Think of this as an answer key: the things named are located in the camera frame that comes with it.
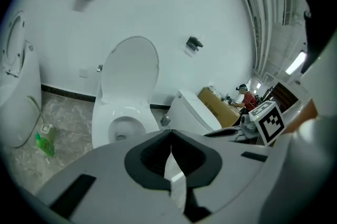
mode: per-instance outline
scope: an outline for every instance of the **white wall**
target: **white wall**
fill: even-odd
[[[170,105],[178,89],[198,93],[213,84],[234,95],[251,77],[253,39],[245,8],[243,0],[14,0],[4,24],[23,9],[42,83],[87,95],[96,94],[96,68],[109,52],[127,37],[144,36],[160,58],[151,103]],[[195,54],[185,48],[190,36],[204,44]]]

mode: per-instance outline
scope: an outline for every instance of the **wall-mounted holder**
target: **wall-mounted holder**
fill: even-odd
[[[97,68],[97,72],[102,72],[102,69],[103,69],[103,65],[98,65],[98,68]]]
[[[193,51],[199,51],[198,47],[203,47],[204,45],[194,36],[191,36],[189,40],[186,42],[186,45],[190,47]]]

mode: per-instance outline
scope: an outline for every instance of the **toilet seat cover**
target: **toilet seat cover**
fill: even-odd
[[[127,38],[111,51],[102,69],[102,100],[150,103],[159,73],[157,50],[141,36]]]
[[[25,44],[25,14],[16,13],[9,23],[5,43],[3,45],[3,67],[5,72],[19,76],[23,63]]]

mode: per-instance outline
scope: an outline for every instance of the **cardboard box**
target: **cardboard box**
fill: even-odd
[[[223,128],[232,126],[240,117],[235,108],[230,107],[226,102],[222,102],[206,87],[201,90],[198,98],[214,114]]]

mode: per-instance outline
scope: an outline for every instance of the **red shirt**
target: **red shirt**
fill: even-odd
[[[254,110],[256,108],[256,98],[251,92],[247,92],[243,95],[243,101],[245,108],[248,111]]]

